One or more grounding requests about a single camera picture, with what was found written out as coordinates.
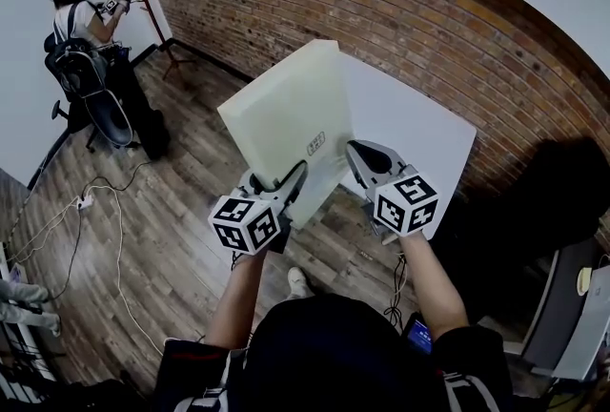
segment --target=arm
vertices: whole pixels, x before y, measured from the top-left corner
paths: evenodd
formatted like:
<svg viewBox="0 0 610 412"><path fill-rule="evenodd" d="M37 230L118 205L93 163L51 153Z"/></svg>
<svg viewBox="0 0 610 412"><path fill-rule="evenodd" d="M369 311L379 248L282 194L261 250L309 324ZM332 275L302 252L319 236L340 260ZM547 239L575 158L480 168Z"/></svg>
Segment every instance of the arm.
<svg viewBox="0 0 610 412"><path fill-rule="evenodd" d="M458 290L438 262L421 232L400 238L402 252L413 272L413 283L421 315L430 329L432 340L468 326L464 303Z"/></svg>
<svg viewBox="0 0 610 412"><path fill-rule="evenodd" d="M116 26L118 26L118 21L120 20L121 15L123 15L123 13L125 13L125 6L123 4L117 5L116 10L114 11L114 15L111 17L111 20L109 20L107 24L104 24L97 16L97 14L94 14L91 18L91 22L87 26L87 29L101 42L110 42L110 40L112 39L112 35L114 34L114 30L116 29Z"/></svg>
<svg viewBox="0 0 610 412"><path fill-rule="evenodd" d="M212 323L206 344L224 349L240 349L248 345L260 276L267 251L255 257L242 257L229 278Z"/></svg>

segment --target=shoulder strap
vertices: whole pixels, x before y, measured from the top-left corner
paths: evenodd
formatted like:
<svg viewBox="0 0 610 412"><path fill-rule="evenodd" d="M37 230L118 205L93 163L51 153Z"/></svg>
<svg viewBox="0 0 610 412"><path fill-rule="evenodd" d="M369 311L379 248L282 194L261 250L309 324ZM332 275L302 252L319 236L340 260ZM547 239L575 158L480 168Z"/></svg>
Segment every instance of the shoulder strap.
<svg viewBox="0 0 610 412"><path fill-rule="evenodd" d="M74 14L76 13L76 7L78 7L78 4L72 4L70 12L68 13L68 39L70 39L74 33Z"/></svg>
<svg viewBox="0 0 610 412"><path fill-rule="evenodd" d="M53 31L55 32L55 46L57 46L61 42L63 42L64 39L63 39L63 36L61 35L61 32L59 31L59 28L57 27L57 17L56 16L53 19Z"/></svg>

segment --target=sleeve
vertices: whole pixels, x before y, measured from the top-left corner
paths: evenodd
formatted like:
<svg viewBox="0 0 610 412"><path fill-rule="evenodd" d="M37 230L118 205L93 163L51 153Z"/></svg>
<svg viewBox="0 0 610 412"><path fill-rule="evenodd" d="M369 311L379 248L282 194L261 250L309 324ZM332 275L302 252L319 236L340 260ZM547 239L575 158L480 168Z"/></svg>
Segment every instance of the sleeve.
<svg viewBox="0 0 610 412"><path fill-rule="evenodd" d="M76 15L74 22L88 27L95 15L95 10L89 2L81 2L76 9Z"/></svg>
<svg viewBox="0 0 610 412"><path fill-rule="evenodd" d="M434 343L433 359L444 373L478 378L500 410L512 409L513 385L502 337L497 332L478 325L449 331Z"/></svg>
<svg viewBox="0 0 610 412"><path fill-rule="evenodd" d="M188 397L200 397L222 379L229 351L186 340L168 340L157 373L152 410L174 411Z"/></svg>

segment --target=white board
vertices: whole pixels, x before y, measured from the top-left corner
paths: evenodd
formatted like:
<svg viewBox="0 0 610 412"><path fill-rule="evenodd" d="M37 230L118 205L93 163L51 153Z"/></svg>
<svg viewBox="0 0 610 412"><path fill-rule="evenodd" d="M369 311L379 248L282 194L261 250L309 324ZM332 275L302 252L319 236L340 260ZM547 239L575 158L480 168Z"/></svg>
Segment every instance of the white board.
<svg viewBox="0 0 610 412"><path fill-rule="evenodd" d="M315 40L236 93L218 111L246 162L268 188L305 159L309 174L290 207L301 228L349 170L353 138L336 41Z"/></svg>
<svg viewBox="0 0 610 412"><path fill-rule="evenodd" d="M431 238L461 177L477 129L426 95L348 54L341 54L356 139L394 149L440 190L434 221L423 232ZM365 198L352 172L341 184Z"/></svg>

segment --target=white sneaker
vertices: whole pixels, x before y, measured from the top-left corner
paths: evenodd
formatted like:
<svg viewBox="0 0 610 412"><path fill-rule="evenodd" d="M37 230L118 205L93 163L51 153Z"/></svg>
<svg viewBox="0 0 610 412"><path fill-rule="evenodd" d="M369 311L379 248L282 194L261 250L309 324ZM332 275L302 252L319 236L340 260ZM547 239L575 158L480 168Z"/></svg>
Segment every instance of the white sneaker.
<svg viewBox="0 0 610 412"><path fill-rule="evenodd" d="M291 296L298 296L302 299L314 296L314 292L307 284L305 274L296 266L288 271L288 284L290 285Z"/></svg>
<svg viewBox="0 0 610 412"><path fill-rule="evenodd" d="M51 333L55 338L61 336L61 318L59 316L57 316L57 325L51 329Z"/></svg>

